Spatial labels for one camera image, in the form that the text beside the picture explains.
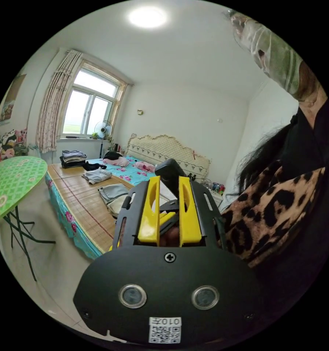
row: poster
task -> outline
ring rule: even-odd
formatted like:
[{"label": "poster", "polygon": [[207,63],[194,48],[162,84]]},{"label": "poster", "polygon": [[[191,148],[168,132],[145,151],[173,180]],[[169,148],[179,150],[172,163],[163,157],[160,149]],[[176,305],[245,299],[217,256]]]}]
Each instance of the poster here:
[{"label": "poster", "polygon": [[20,75],[20,76],[16,77],[14,79],[14,81],[12,82],[11,88],[8,91],[5,102],[4,102],[3,110],[2,110],[1,116],[0,116],[0,121],[6,121],[6,120],[9,120],[11,118],[12,108],[14,106],[19,88],[21,87],[22,82],[23,82],[25,77],[26,77],[25,74]]}]

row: window frame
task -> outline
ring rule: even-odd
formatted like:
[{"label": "window frame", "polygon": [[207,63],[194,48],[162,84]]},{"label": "window frame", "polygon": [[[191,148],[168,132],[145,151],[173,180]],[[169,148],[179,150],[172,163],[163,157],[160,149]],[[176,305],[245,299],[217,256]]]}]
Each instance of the window frame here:
[{"label": "window frame", "polygon": [[[116,87],[116,91],[114,94],[115,97],[113,98],[111,96],[108,96],[106,94],[98,92],[94,89],[87,88],[87,87],[81,86],[79,84],[75,84],[74,81],[75,81],[75,79],[80,71],[84,71],[90,75],[93,75],[97,78],[101,78],[102,80],[105,80],[108,83],[114,85]],[[120,106],[122,97],[124,95],[124,91],[125,91],[126,86],[127,86],[127,84],[124,83],[122,80],[107,73],[104,70],[101,70],[99,67],[95,67],[92,63],[84,60],[82,62],[82,64],[80,65],[80,67],[78,68],[75,76],[73,77],[73,83],[71,84],[71,86],[69,88],[70,91],[69,91],[68,97],[67,97],[67,99],[65,99],[65,104],[64,104],[65,107],[63,109],[63,115],[62,115],[61,124],[60,124],[60,133],[59,133],[58,137],[60,139],[64,139],[67,136],[76,136],[78,138],[86,138],[86,139],[89,139],[91,137],[91,134],[87,134],[87,129],[88,129],[88,124],[89,124],[90,115],[91,115],[91,111],[92,111],[92,106],[94,104],[96,97],[99,97],[100,99],[103,99],[103,100],[109,102],[109,104],[107,106],[106,113],[103,117],[103,122],[110,121],[110,118],[112,118],[112,121],[110,121],[110,122],[111,122],[111,124],[113,124],[117,118],[117,112],[119,110],[119,106]],[[83,116],[83,121],[82,121],[82,125],[81,125],[81,132],[82,133],[63,133],[68,104],[69,104],[71,95],[72,95],[74,90],[90,95],[87,106],[84,110],[84,116]]]}]

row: floor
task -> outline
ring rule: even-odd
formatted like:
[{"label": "floor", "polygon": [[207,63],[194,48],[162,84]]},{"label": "floor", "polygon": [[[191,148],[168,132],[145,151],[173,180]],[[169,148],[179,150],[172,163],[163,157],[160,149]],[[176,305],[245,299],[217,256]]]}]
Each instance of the floor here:
[{"label": "floor", "polygon": [[25,238],[37,278],[35,282],[27,257],[15,239],[11,249],[9,225],[0,221],[0,250],[19,284],[45,313],[59,322],[91,336],[113,340],[90,330],[73,304],[72,299],[79,280],[92,260],[74,246],[60,226],[50,204],[44,180],[22,200],[18,209],[22,221],[35,222],[31,233],[36,239],[56,241],[56,244],[40,244]]}]

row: headboard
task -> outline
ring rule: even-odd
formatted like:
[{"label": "headboard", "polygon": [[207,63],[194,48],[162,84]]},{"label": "headboard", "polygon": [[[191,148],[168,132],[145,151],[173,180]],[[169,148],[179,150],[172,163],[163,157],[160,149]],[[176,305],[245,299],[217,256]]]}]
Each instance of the headboard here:
[{"label": "headboard", "polygon": [[194,159],[193,149],[183,146],[176,138],[168,135],[131,137],[126,154],[153,165],[173,158],[186,174],[196,174],[198,182],[207,176],[210,164],[209,159],[196,153]]}]

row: ceiling light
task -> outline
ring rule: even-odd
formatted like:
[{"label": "ceiling light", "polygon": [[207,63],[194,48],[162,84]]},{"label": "ceiling light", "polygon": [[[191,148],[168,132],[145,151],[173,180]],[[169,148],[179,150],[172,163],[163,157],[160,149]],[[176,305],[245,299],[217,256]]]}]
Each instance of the ceiling light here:
[{"label": "ceiling light", "polygon": [[141,7],[129,14],[129,21],[142,28],[156,28],[166,22],[166,14],[156,7]]}]

